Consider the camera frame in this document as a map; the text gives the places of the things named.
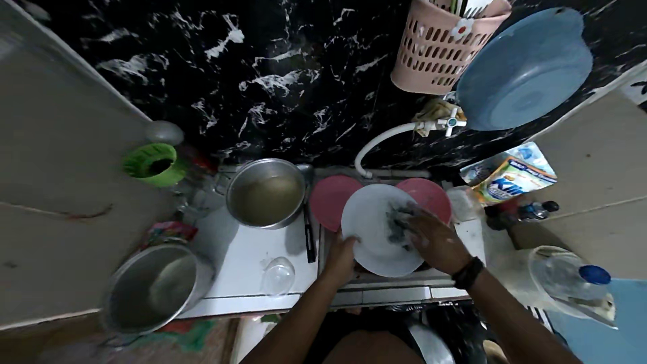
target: faucet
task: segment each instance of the faucet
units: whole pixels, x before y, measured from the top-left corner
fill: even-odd
[[[360,175],[362,175],[362,177],[369,178],[369,179],[373,178],[373,173],[362,168],[362,159],[376,145],[380,144],[381,142],[385,141],[386,139],[394,135],[415,130],[418,134],[422,135],[423,137],[427,137],[429,136],[429,132],[432,130],[444,130],[445,136],[451,137],[455,127],[467,125],[467,121],[461,121],[456,119],[457,112],[458,112],[458,108],[453,108],[449,118],[447,119],[410,122],[408,124],[396,126],[395,128],[391,128],[385,131],[384,133],[381,133],[380,135],[373,138],[373,140],[369,141],[362,148],[362,150],[360,150],[360,152],[357,153],[357,156],[355,157],[355,169]]]

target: white plate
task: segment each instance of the white plate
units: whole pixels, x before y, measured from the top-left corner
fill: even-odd
[[[368,185],[357,190],[346,203],[342,213],[344,238],[357,236],[355,260],[362,267],[383,277],[403,277],[411,274],[424,261],[415,249],[389,242],[386,214],[391,204],[405,206],[415,200],[405,191],[391,185]]]

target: white tile countertop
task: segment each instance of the white tile countertop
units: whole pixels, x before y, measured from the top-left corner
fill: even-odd
[[[317,278],[320,268],[320,254],[315,263],[307,262],[303,216],[277,230],[245,227],[229,215],[224,199],[219,196],[211,198],[215,198],[209,203],[213,212],[196,223],[199,230],[190,246],[214,262],[216,279],[206,297],[178,318],[242,315],[293,307]],[[314,217],[311,221],[319,247],[319,224]],[[491,231],[480,220],[457,223],[455,228],[470,253],[481,258],[486,265],[492,254],[513,249],[505,231]],[[268,263],[279,256],[284,256],[294,266],[295,283],[289,294],[268,297],[261,292],[261,278]],[[424,275],[424,279],[416,278],[419,273]],[[332,306],[407,304],[464,299],[466,296],[466,292],[452,287],[449,276],[431,269],[427,273],[416,272],[407,280],[349,284],[340,290]]]

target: spoon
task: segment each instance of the spoon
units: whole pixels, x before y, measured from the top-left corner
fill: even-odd
[[[308,263],[314,263],[317,258],[316,248],[314,246],[313,227],[310,224],[310,207],[308,206],[308,197],[314,181],[314,167],[312,165],[296,165],[305,179],[305,197],[303,198],[303,222],[305,225],[305,252],[308,256]]]

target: pink plastic basket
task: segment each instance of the pink plastic basket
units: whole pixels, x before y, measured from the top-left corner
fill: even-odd
[[[409,92],[443,95],[451,91],[511,9],[506,0],[493,1],[483,11],[484,17],[474,20],[471,31],[467,25],[463,31],[469,33],[456,40],[452,31],[459,32],[465,20],[459,24],[461,17],[429,0],[413,0],[391,81]]]

